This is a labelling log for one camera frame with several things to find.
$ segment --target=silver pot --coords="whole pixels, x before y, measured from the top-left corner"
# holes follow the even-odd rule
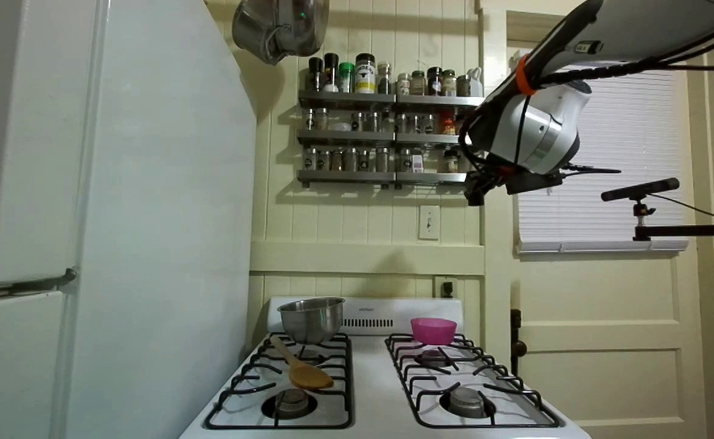
[[[301,344],[318,344],[341,328],[338,299],[288,304],[281,308],[282,330]]]
[[[235,47],[266,63],[313,55],[326,35],[328,0],[240,0],[232,19]]]

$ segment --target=window blind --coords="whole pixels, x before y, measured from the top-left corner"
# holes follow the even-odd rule
[[[572,165],[622,168],[618,175],[575,175],[551,190],[516,196],[518,254],[629,254],[679,251],[686,240],[630,241],[636,218],[630,200],[602,202],[611,189],[674,175],[684,200],[684,75],[639,74],[589,82],[591,99],[580,116],[580,154]],[[689,222],[689,216],[657,199],[647,224]]]

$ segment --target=refrigerator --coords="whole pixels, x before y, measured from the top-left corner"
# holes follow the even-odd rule
[[[200,0],[0,0],[0,439],[178,438],[239,367],[240,82]]]

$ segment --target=cable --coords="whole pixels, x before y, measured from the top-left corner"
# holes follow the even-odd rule
[[[709,212],[709,211],[698,211],[698,207],[686,205],[686,202],[674,200],[674,199],[666,199],[666,196],[656,196],[656,194],[651,194],[647,199],[657,199],[657,200],[666,200],[666,202],[672,202],[672,205],[683,205],[683,207],[686,207],[686,211],[694,211],[694,212],[698,212],[698,216],[714,218],[714,212]]]
[[[551,74],[543,75],[538,84],[572,84],[572,82],[597,82],[597,79],[616,79],[616,75],[630,75],[640,72],[714,72],[714,66],[674,66],[679,61],[701,56],[714,50],[714,35],[686,45],[684,50],[678,50],[674,55],[666,55],[657,60],[644,60],[636,63],[618,63],[618,66],[602,66],[602,68],[580,68],[580,72],[567,72],[567,74]]]
[[[518,165],[518,158],[521,158],[521,138],[523,138],[523,121],[527,121],[529,101],[530,101],[530,95],[523,99],[523,107],[521,107],[521,121],[518,121],[518,133],[516,133],[516,154],[512,158],[514,166],[521,166]]]
[[[714,72],[714,66],[663,66],[656,72]]]

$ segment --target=pink container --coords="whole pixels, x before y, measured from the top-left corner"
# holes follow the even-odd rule
[[[413,317],[410,321],[411,336],[423,344],[451,344],[456,335],[454,321]]]

